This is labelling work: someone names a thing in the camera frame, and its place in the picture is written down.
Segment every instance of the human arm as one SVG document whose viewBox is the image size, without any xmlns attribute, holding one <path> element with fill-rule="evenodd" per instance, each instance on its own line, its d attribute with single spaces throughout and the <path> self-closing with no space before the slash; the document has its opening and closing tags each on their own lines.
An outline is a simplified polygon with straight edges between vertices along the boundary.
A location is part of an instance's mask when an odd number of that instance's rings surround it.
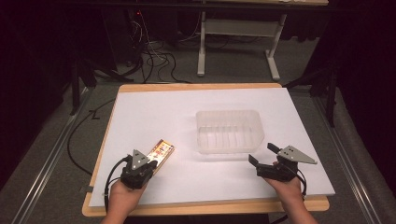
<svg viewBox="0 0 396 224">
<path fill-rule="evenodd" d="M 289 182 L 280 182 L 269 178 L 264 178 L 264 180 L 275 189 L 276 194 L 282 203 L 282 207 L 288 215 L 291 223 L 317 223 L 304 205 L 303 195 L 301 193 L 301 183 L 297 177 L 294 177 Z"/>
<path fill-rule="evenodd" d="M 125 218 L 137 207 L 146 186 L 147 184 L 142 189 L 129 189 L 117 180 L 111 186 L 107 214 L 101 223 L 123 223 Z"/>
</svg>

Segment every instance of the plastic container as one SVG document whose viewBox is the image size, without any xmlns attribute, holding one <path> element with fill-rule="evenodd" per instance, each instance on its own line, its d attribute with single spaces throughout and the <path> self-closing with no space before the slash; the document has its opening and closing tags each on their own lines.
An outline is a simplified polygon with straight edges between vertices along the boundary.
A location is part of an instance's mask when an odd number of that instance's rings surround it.
<svg viewBox="0 0 396 224">
<path fill-rule="evenodd" d="M 203 154 L 251 153 L 264 139 L 260 114 L 254 110 L 199 111 L 196 119 Z"/>
</svg>

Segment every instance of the clear plastic bin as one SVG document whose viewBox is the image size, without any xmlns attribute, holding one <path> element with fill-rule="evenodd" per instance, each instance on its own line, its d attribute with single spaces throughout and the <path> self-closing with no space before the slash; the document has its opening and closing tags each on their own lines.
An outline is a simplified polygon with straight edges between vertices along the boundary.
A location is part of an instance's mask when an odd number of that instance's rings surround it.
<svg viewBox="0 0 396 224">
<path fill-rule="evenodd" d="M 196 119 L 203 154 L 252 153 L 264 139 L 260 114 L 254 110 L 199 111 Z"/>
</svg>

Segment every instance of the gray carpet floor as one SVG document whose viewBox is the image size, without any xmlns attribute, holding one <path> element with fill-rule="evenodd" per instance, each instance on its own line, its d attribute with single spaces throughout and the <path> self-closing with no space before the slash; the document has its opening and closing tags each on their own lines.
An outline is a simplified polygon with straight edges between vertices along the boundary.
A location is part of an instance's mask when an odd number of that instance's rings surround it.
<svg viewBox="0 0 396 224">
<path fill-rule="evenodd" d="M 236 40 L 238 41 L 231 41 L 221 49 L 221 40 L 209 42 L 204 77 L 196 76 L 198 46 L 195 42 L 180 43 L 178 48 L 166 45 L 161 47 L 160 43 L 153 43 L 152 47 L 158 54 L 154 56 L 154 61 L 155 64 L 160 64 L 164 61 L 161 52 L 171 52 L 177 63 L 174 77 L 191 83 L 273 82 L 263 55 L 263 46 L 270 42 L 267 39 L 248 41 L 249 43 L 241 42 L 240 38 Z M 275 56 L 281 76 L 279 83 L 288 83 L 302 74 L 316 44 L 317 41 L 299 43 L 295 39 L 280 41 Z M 161 70 L 160 66 L 155 67 L 148 82 L 174 81 L 171 77 L 172 63 L 171 61 Z M 120 72 L 126 69 L 128 68 L 120 64 Z M 144 71 L 147 76 L 149 66 L 146 64 Z M 143 81 L 140 71 L 131 77 L 136 83 Z M 84 91 L 85 103 L 75 118 L 73 127 L 88 115 L 89 110 L 115 98 L 120 83 L 105 78 L 98 78 L 98 81 L 96 88 Z M 290 95 L 336 192 L 329 197 L 330 209 L 314 212 L 313 215 L 320 223 L 394 223 L 396 216 L 391 211 L 396 211 L 395 199 L 357 135 L 341 94 L 337 92 L 336 95 L 335 128 L 331 128 L 323 118 L 323 99 L 310 97 L 308 88 L 309 86 L 298 87 L 291 90 Z M 66 142 L 57 142 L 72 118 L 69 115 L 71 105 L 71 90 L 68 90 L 64 95 L 64 103 L 48 118 L 30 150 L 2 189 L 0 223 L 12 223 L 13 218 L 20 214 L 18 211 L 54 146 L 62 146 L 59 160 L 55 162 L 49 178 L 44 180 L 45 187 L 37 193 L 39 197 L 33 202 L 33 208 L 27 211 L 23 222 L 100 222 L 99 217 L 84 217 L 81 213 L 85 198 L 84 187 L 89 184 L 91 177 L 70 161 Z M 110 103 L 98 110 L 96 117 L 99 119 L 86 119 L 70 141 L 73 157 L 87 170 L 91 171 L 95 165 L 112 106 Z M 360 195 L 362 189 L 367 195 Z M 281 213 L 269 214 L 269 219 L 273 221 L 281 216 Z M 135 223 L 166 223 L 165 220 L 169 218 L 145 221 L 136 219 Z M 229 217 L 213 223 L 224 223 L 227 218 Z M 178 223 L 198 223 L 199 220 L 204 218 L 186 218 Z M 240 220 L 240 223 L 264 223 L 263 217 L 256 215 L 247 215 Z"/>
</svg>

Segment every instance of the table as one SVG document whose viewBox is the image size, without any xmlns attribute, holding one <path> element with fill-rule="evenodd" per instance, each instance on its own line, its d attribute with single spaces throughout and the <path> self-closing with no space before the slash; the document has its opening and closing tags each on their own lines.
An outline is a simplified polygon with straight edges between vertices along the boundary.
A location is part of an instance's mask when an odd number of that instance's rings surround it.
<svg viewBox="0 0 396 224">
<path fill-rule="evenodd" d="M 257 89 L 257 88 L 279 88 L 275 83 L 257 84 L 153 84 L 153 85 L 124 85 L 120 87 L 122 92 L 144 92 L 144 91 L 193 91 L 193 90 L 229 90 L 229 89 Z M 94 186 L 100 167 L 106 139 L 109 133 L 110 122 L 106 129 L 106 135 L 92 175 L 90 186 Z M 102 217 L 106 214 L 103 206 L 89 206 L 92 194 L 87 193 L 82 213 L 87 217 Z M 329 208 L 326 196 L 308 196 L 305 205 L 310 211 L 325 211 Z M 139 204 L 131 216 L 163 216 L 163 215 L 203 215 L 203 214 L 253 214 L 283 211 L 278 199 L 248 199 L 228 200 L 218 202 L 198 203 L 163 203 L 163 204 Z"/>
<path fill-rule="evenodd" d="M 235 2 L 235 3 L 256 3 L 256 4 L 286 4 L 285 1 L 276 0 L 210 0 L 205 2 Z M 327 6 L 327 0 L 306 0 L 306 1 L 289 1 L 287 4 L 304 5 L 304 6 Z M 205 75 L 205 35 L 247 35 L 247 36 L 265 36 L 272 38 L 270 49 L 265 50 L 265 57 L 270 67 L 271 76 L 274 81 L 279 81 L 280 76 L 276 68 L 274 54 L 283 26 L 285 25 L 287 15 L 282 14 L 279 21 L 240 21 L 240 20 L 217 20 L 208 19 L 205 12 L 201 14 L 201 44 L 198 56 L 198 77 Z"/>
</svg>

